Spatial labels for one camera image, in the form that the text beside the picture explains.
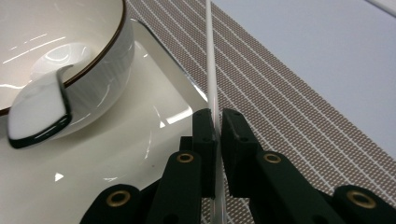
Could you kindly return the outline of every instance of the brown placemat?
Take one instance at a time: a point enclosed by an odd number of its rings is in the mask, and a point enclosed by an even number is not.
[[[191,80],[206,92],[205,0],[130,0]],[[317,189],[345,184],[396,206],[396,161],[212,5],[219,107],[245,115],[264,149],[285,154]],[[254,223],[247,199],[226,198],[228,223]],[[202,223],[209,223],[209,202]]]

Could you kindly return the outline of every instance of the woven fabric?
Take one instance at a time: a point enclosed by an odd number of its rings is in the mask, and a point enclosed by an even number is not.
[[[204,92],[205,1],[130,0]],[[219,108],[245,115],[264,149],[287,156],[317,189],[358,185],[396,205],[396,161],[314,92],[240,25],[212,5]],[[228,223],[254,223],[247,199],[227,195]],[[209,223],[209,200],[202,223]]]

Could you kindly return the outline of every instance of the plate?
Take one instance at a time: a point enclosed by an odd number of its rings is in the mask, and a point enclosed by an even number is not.
[[[24,150],[9,146],[0,118],[0,223],[79,223],[104,189],[159,179],[205,95],[139,21],[121,98],[89,126]]]

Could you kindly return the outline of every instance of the bowl rim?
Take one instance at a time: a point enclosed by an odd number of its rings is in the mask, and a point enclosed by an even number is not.
[[[107,53],[113,47],[114,43],[119,38],[121,30],[124,27],[125,23],[127,22],[127,14],[128,14],[126,0],[121,0],[121,2],[122,2],[122,15],[120,18],[119,26],[117,27],[116,31],[114,32],[114,35],[107,42],[105,47],[98,53],[98,55],[94,59],[91,60],[91,62],[87,66],[85,66],[81,71],[79,71],[77,74],[70,77],[69,79],[67,79],[64,82],[64,86],[66,88],[71,86],[73,83],[78,81],[80,78],[87,75],[107,55]],[[9,112],[9,109],[10,109],[10,107],[0,109],[0,117],[7,115]]]

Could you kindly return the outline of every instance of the white stick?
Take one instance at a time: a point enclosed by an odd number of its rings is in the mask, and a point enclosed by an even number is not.
[[[216,137],[219,140],[219,102],[218,102],[218,84],[216,80],[216,63],[215,63],[215,45],[213,42],[213,25],[211,1],[206,0],[206,63],[207,63],[207,93],[208,107],[212,113],[212,119],[215,126]],[[226,224],[227,212],[225,208],[225,194],[222,160],[220,152],[220,141],[216,148],[216,198],[211,202],[210,222],[212,224]]]

